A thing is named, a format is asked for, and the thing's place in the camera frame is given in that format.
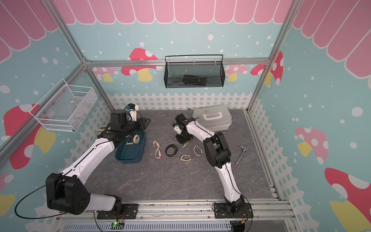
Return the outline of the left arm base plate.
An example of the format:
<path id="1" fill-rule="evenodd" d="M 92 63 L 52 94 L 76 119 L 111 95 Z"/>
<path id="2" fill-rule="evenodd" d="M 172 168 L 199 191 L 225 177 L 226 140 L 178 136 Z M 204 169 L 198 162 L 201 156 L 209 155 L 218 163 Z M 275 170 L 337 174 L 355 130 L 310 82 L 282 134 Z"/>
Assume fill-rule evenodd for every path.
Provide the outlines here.
<path id="1" fill-rule="evenodd" d="M 136 219 L 139 204 L 122 204 L 111 211 L 99 211 L 97 219 Z"/>

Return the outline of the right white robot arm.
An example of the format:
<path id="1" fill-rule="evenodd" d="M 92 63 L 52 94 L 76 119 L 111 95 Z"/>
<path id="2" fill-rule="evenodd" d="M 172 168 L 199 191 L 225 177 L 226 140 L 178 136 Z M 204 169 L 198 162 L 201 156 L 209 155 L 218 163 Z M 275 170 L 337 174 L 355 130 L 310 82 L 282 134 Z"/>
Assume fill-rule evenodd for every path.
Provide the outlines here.
<path id="1" fill-rule="evenodd" d="M 214 167 L 221 180 L 226 207 L 233 215 L 239 213 L 245 205 L 245 197 L 239 191 L 231 169 L 231 150 L 221 132 L 213 132 L 203 127 L 194 118 L 179 114 L 173 124 L 177 132 L 176 139 L 186 146 L 194 137 L 203 142 L 204 153 L 209 164 Z"/>

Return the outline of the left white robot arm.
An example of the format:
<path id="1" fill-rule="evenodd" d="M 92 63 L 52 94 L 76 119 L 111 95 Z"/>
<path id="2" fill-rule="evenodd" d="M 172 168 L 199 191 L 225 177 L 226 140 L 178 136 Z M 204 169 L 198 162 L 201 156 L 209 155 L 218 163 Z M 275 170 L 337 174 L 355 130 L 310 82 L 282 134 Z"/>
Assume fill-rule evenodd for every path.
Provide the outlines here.
<path id="1" fill-rule="evenodd" d="M 93 145 L 60 174 L 50 174 L 46 179 L 48 208 L 79 215 L 85 211 L 103 211 L 122 214 L 121 198 L 114 195 L 90 193 L 85 183 L 92 172 L 129 135 L 144 131 L 151 120 L 134 109 L 115 110 L 110 122 L 98 135 Z"/>

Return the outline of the beige watch box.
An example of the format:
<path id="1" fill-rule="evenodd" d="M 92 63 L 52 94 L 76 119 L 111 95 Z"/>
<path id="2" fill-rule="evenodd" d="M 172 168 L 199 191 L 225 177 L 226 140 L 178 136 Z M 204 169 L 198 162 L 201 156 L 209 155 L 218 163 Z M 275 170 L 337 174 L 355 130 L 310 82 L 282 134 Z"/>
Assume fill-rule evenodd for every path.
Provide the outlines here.
<path id="1" fill-rule="evenodd" d="M 125 141 L 126 141 L 126 144 L 127 144 L 127 145 L 133 145 L 133 144 L 134 144 L 134 142 L 133 142 L 133 138 L 132 138 L 131 136 L 127 136 L 127 137 L 125 138 Z"/>

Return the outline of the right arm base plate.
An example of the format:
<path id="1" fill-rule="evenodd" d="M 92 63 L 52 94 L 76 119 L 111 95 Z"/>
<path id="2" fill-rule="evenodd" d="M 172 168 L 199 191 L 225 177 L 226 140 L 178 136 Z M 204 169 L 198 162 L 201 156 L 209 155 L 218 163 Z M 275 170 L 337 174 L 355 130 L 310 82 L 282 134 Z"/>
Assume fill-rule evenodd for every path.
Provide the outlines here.
<path id="1" fill-rule="evenodd" d="M 249 203 L 243 203 L 237 207 L 227 203 L 213 203 L 212 210 L 215 218 L 243 218 L 254 217 L 252 207 Z"/>

